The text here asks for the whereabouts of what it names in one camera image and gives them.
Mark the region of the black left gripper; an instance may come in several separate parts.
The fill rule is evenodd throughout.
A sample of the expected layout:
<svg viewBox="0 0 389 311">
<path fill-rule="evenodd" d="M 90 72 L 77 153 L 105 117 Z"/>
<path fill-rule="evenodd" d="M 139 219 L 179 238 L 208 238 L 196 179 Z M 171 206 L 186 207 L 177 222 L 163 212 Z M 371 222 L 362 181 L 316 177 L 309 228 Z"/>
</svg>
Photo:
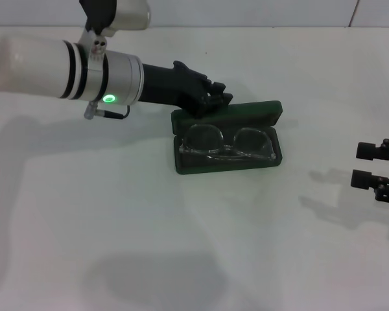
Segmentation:
<svg viewBox="0 0 389 311">
<path fill-rule="evenodd" d="M 224 92 L 223 83 L 209 81 L 179 61 L 172 68 L 144 64 L 143 71 L 141 102 L 176 106 L 193 117 L 205 117 L 226 108 L 233 99 Z"/>
</svg>

